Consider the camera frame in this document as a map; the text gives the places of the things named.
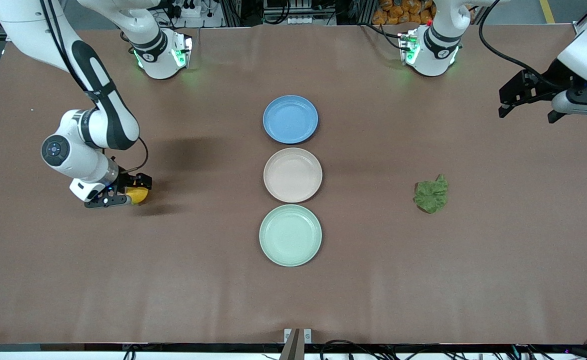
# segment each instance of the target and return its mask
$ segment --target metal bracket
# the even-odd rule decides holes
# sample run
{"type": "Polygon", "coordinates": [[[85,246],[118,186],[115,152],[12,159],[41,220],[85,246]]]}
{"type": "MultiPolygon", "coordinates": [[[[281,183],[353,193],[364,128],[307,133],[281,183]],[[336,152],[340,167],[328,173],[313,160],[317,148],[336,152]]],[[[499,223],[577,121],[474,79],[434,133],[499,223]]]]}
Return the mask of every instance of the metal bracket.
{"type": "Polygon", "coordinates": [[[305,360],[305,342],[307,342],[307,331],[309,340],[312,339],[312,330],[310,328],[286,328],[285,330],[286,342],[282,353],[280,353],[279,360],[305,360]]]}
{"type": "MultiPolygon", "coordinates": [[[[563,89],[568,89],[572,86],[572,80],[575,74],[556,59],[550,64],[542,76],[550,82],[558,84],[563,89]]],[[[499,90],[500,103],[502,105],[498,109],[498,116],[504,118],[515,107],[523,104],[551,101],[561,91],[563,90],[552,88],[538,80],[528,70],[520,70],[499,90]]]]}
{"type": "MultiPolygon", "coordinates": [[[[291,328],[285,328],[284,330],[284,340],[282,342],[286,343],[287,339],[289,339],[289,335],[291,335],[292,330],[291,328]]],[[[304,335],[304,343],[305,344],[312,344],[312,330],[311,328],[305,328],[303,331],[304,335]]]]}

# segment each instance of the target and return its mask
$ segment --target control button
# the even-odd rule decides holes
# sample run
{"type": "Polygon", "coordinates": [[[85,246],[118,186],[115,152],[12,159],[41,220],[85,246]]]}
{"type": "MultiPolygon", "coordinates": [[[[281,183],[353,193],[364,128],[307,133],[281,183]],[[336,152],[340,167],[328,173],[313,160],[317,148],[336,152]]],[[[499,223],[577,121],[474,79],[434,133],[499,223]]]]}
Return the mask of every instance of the control button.
{"type": "Polygon", "coordinates": [[[47,147],[47,153],[50,157],[57,157],[60,154],[61,146],[57,142],[49,143],[49,147],[47,147]]]}

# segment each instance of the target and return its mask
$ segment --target yellow object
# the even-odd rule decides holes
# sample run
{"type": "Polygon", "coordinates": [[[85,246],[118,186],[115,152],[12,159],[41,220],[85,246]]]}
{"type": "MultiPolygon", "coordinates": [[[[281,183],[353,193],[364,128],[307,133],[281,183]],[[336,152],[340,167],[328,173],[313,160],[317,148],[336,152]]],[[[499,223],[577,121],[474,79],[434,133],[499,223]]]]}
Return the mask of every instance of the yellow object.
{"type": "Polygon", "coordinates": [[[372,23],[374,25],[384,25],[387,22],[387,12],[382,10],[376,10],[373,13],[373,20],[372,23]]]}
{"type": "Polygon", "coordinates": [[[136,205],[147,198],[149,190],[145,187],[127,187],[124,194],[131,198],[131,205],[136,205]]]}
{"type": "Polygon", "coordinates": [[[556,19],[554,19],[554,14],[552,13],[551,6],[549,6],[549,1],[540,0],[540,7],[542,8],[542,13],[544,14],[544,20],[547,22],[547,24],[555,24],[556,19]]]}

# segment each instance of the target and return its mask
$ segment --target table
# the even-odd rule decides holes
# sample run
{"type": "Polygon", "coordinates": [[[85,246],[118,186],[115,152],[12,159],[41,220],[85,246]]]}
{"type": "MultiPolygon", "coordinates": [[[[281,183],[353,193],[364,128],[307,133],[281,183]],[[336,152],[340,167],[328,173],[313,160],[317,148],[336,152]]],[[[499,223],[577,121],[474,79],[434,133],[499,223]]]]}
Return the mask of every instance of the table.
{"type": "MultiPolygon", "coordinates": [[[[543,71],[569,25],[487,27],[543,71]]],[[[152,80],[115,31],[83,32],[140,122],[154,189],[140,206],[87,210],[40,159],[42,140],[90,101],[63,71],[11,44],[0,62],[0,343],[314,340],[581,343],[587,338],[587,117],[549,125],[548,103],[497,116],[519,68],[477,28],[445,75],[401,66],[359,27],[203,29],[190,70],[152,80]],[[262,183],[285,145],[271,100],[319,112],[300,145],[324,180],[303,205],[316,257],[270,262],[258,241],[280,203],[262,183]],[[426,214],[417,182],[449,180],[426,214]]],[[[142,146],[108,150],[124,167],[142,146]]]]}

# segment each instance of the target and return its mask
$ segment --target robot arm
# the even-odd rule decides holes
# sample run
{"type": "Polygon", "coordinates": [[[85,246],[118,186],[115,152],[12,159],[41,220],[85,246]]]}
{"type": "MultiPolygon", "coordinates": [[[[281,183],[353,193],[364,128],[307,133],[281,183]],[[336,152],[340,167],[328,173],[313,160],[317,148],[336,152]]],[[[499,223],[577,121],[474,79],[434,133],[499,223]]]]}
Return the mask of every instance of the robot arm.
{"type": "Polygon", "coordinates": [[[460,39],[472,17],[465,4],[488,6],[494,0],[433,0],[437,13],[431,25],[420,25],[400,39],[402,60],[426,76],[438,76],[456,60],[460,39]]]}
{"type": "Polygon", "coordinates": [[[542,77],[555,86],[529,70],[521,70],[504,84],[499,91],[499,116],[505,117],[513,108],[537,101],[551,101],[549,123],[566,114],[587,115],[587,26],[559,53],[542,77]]]}
{"type": "Polygon", "coordinates": [[[69,25],[60,3],[0,0],[0,22],[21,52],[71,73],[95,104],[93,109],[71,110],[62,116],[58,130],[42,144],[47,165],[73,178],[69,188],[85,205],[102,200],[103,195],[106,206],[126,203],[126,196],[114,198],[108,193],[124,191],[126,186],[150,189],[151,178],[123,173],[101,151],[129,149],[140,128],[98,55],[69,25]]]}
{"type": "Polygon", "coordinates": [[[138,65],[154,79],[172,77],[188,65],[191,38],[161,29],[147,10],[161,0],[78,0],[124,32],[134,48],[138,65]]]}

